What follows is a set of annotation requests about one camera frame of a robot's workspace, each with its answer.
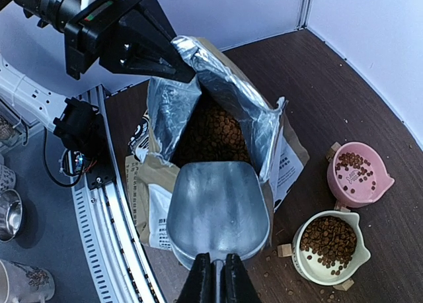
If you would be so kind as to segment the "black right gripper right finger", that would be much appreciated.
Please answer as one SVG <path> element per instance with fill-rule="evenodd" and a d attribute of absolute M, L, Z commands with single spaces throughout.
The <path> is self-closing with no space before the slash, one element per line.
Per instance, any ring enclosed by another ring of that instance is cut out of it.
<path fill-rule="evenodd" d="M 261 303 L 249 274 L 237 254 L 231 253 L 226 257 L 224 281 L 226 302 Z"/>

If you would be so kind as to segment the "metal food scoop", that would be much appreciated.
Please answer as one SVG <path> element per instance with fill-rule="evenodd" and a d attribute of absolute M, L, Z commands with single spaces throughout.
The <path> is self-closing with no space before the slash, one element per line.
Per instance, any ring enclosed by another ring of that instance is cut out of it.
<path fill-rule="evenodd" d="M 167 235 L 189 271 L 199 253 L 209 253 L 213 302 L 226 302 L 226 257 L 254 257 L 270 235 L 270 215 L 253 167 L 243 161 L 184 165 L 169 206 Z"/>

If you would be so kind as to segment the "dog food bag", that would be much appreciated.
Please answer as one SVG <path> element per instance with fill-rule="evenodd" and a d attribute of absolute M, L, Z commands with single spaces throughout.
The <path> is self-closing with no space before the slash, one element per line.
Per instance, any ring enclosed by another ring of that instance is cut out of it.
<path fill-rule="evenodd" d="M 166 219 L 176 176 L 194 162 L 243 161 L 254 167 L 274 213 L 309 161 L 286 116 L 203 38 L 178 36 L 173 47 L 195 72 L 188 83 L 154 77 L 147 110 L 131 137 L 126 186 L 139 240 L 168 250 Z"/>

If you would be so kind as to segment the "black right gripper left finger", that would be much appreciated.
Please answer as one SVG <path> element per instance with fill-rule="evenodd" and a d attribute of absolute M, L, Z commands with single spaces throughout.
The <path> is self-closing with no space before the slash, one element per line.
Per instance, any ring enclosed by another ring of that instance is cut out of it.
<path fill-rule="evenodd" d="M 213 302 L 212 264 L 209 253 L 199 253 L 180 291 L 177 303 Z"/>

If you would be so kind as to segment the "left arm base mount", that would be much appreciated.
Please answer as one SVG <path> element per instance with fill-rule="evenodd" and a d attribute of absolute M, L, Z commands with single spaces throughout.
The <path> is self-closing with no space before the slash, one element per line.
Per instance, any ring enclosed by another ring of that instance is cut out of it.
<path fill-rule="evenodd" d="M 103 115 L 96 114 L 94 119 L 95 144 L 94 156 L 87 157 L 75 150 L 65 150 L 60 159 L 60 173 L 68 177 L 78 176 L 83 169 L 86 186 L 89 190 L 99 189 L 102 186 L 114 182 L 116 174 L 110 158 L 106 128 Z"/>

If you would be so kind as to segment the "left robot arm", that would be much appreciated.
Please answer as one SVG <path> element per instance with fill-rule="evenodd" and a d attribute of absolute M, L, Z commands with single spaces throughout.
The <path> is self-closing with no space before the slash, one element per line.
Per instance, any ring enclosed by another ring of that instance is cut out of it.
<path fill-rule="evenodd" d="M 1 97 L 85 157 L 106 151 L 98 110 L 75 97 L 93 64 L 184 83 L 194 77 L 157 0 L 1 0 L 1 10 Z"/>

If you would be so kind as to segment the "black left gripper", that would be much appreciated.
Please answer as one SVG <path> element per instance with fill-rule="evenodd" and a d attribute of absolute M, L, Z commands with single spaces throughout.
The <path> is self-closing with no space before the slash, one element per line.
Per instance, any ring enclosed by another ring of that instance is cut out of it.
<path fill-rule="evenodd" d="M 117 23 L 123 38 L 104 50 Z M 195 76 L 171 44 L 176 32 L 158 0 L 81 0 L 80 11 L 65 24 L 64 37 L 66 72 L 76 80 L 97 59 L 115 74 L 183 83 Z"/>

